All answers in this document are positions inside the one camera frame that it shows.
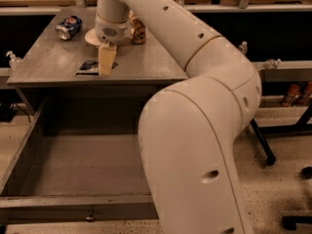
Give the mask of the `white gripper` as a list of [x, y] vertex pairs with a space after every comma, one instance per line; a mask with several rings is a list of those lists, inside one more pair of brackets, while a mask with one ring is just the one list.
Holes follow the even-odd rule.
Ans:
[[96, 16], [95, 32], [97, 39], [100, 42], [107, 42], [98, 48], [98, 74], [100, 76], [110, 74], [116, 59], [116, 46], [120, 45], [126, 38], [127, 29], [128, 25], [125, 22], [113, 23]]

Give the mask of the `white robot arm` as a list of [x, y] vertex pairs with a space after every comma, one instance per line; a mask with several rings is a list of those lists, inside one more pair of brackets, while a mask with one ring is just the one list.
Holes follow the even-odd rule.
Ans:
[[254, 65], [173, 0], [97, 0], [96, 33], [134, 12], [187, 78], [155, 94], [138, 123], [164, 234], [254, 234], [233, 157], [261, 100]]

